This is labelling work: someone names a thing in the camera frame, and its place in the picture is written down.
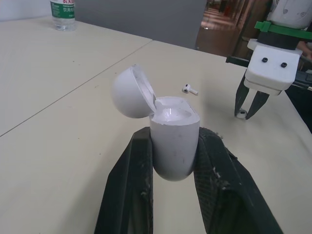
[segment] open case lid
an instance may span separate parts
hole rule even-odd
[[[129,67],[115,78],[112,99],[115,107],[130,118],[144,118],[156,111],[155,93],[138,65]]]

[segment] gray wall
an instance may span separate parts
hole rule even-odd
[[[76,0],[76,19],[195,48],[206,0]]]

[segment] table surface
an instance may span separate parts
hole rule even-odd
[[[0,136],[151,40],[51,17],[0,23]]]
[[[187,98],[201,126],[223,136],[286,234],[312,229],[312,135],[283,92],[249,120],[234,117],[245,69],[225,58],[152,41],[0,138],[0,233],[92,233],[107,176],[148,118],[120,114],[114,77],[138,63],[157,97]],[[184,94],[189,83],[199,96]],[[253,99],[248,96],[244,108]],[[205,233],[193,174],[154,173],[154,233]]]

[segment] water bottle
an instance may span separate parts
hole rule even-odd
[[[74,31],[75,0],[50,0],[55,28],[60,31]]]

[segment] wireless earbud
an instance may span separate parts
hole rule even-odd
[[[194,95],[198,95],[198,91],[194,90],[191,88],[191,86],[189,84],[186,84],[183,88],[182,88],[182,92],[188,94],[189,92],[194,94]]]

